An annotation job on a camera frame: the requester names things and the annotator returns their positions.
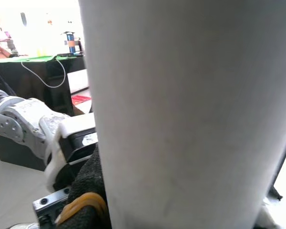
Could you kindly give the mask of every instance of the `red object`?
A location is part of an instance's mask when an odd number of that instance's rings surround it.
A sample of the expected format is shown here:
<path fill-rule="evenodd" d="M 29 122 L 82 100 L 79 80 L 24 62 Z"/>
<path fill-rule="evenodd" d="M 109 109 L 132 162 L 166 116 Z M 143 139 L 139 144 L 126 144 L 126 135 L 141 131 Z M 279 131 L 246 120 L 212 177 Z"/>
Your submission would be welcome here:
<path fill-rule="evenodd" d="M 75 95 L 75 96 L 71 97 L 71 99 L 72 99 L 73 105 L 81 104 L 83 102 L 91 100 L 90 97 L 81 96 L 81 95 Z"/>

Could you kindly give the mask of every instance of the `green table surface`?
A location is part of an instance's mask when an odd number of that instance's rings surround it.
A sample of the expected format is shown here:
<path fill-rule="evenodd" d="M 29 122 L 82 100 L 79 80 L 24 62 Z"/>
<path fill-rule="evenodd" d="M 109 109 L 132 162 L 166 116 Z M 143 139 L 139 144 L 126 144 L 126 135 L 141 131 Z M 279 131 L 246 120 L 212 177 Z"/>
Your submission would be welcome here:
<path fill-rule="evenodd" d="M 39 56 L 39 57 L 13 57 L 13 58 L 6 58 L 6 59 L 0 59 L 0 63 L 7 63 L 7 62 L 47 62 L 54 58 L 55 56 Z M 67 59 L 73 59 L 77 56 L 72 57 L 60 57 L 57 56 L 57 60 L 67 60 Z"/>

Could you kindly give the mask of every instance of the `white cable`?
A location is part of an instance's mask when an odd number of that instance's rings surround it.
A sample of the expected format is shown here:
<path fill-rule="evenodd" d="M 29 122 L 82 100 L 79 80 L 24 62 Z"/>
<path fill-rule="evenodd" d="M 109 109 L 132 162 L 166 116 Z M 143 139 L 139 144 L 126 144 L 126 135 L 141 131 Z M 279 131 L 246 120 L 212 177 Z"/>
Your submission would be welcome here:
<path fill-rule="evenodd" d="M 44 82 L 43 79 L 40 78 L 40 76 L 38 76 L 35 72 L 33 72 L 33 71 L 32 71 L 31 69 L 29 69 L 28 67 L 24 66 L 24 65 L 23 65 L 23 62 L 21 62 L 21 65 L 22 65 L 26 70 L 28 70 L 29 72 L 31 72 L 31 73 L 33 73 L 34 75 L 36 75 L 36 76 L 41 80 L 41 82 L 42 82 L 44 85 L 46 85 L 47 87 L 49 87 L 49 88 L 58 88 L 58 87 L 62 86 L 62 84 L 63 84 L 63 83 L 65 82 L 65 80 L 66 80 L 66 70 L 65 70 L 65 68 L 64 68 L 63 65 L 62 65 L 62 63 L 61 63 L 59 60 L 56 59 L 56 61 L 61 65 L 61 67 L 62 67 L 62 69 L 63 69 L 63 80 L 62 80 L 62 82 L 61 82 L 59 85 L 57 85 L 57 86 L 50 86 L 50 85 L 46 84 L 46 82 Z"/>

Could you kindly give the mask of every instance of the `black fabric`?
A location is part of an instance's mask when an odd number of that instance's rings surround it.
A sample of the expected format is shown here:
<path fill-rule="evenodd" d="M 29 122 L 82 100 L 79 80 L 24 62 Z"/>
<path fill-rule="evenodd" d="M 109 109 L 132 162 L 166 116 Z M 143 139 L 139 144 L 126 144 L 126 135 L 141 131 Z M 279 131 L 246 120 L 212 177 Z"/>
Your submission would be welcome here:
<path fill-rule="evenodd" d="M 75 181 L 73 182 L 68 197 L 68 203 L 71 203 L 77 197 L 80 197 L 86 192 L 98 193 L 105 201 L 107 201 L 98 147 L 95 148 L 91 158 L 81 168 Z M 68 219 L 57 227 L 57 229 L 103 228 L 104 227 L 101 227 L 100 221 L 97 218 L 96 211 L 90 206 L 82 208 L 72 218 Z"/>

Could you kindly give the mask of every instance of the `white cylinder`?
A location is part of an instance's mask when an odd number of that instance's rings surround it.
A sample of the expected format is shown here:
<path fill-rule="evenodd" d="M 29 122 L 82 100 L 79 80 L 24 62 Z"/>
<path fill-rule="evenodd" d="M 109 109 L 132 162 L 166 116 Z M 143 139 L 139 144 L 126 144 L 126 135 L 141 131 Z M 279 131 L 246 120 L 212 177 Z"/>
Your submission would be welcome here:
<path fill-rule="evenodd" d="M 286 145 L 286 1 L 80 5 L 112 228 L 251 228 Z"/>

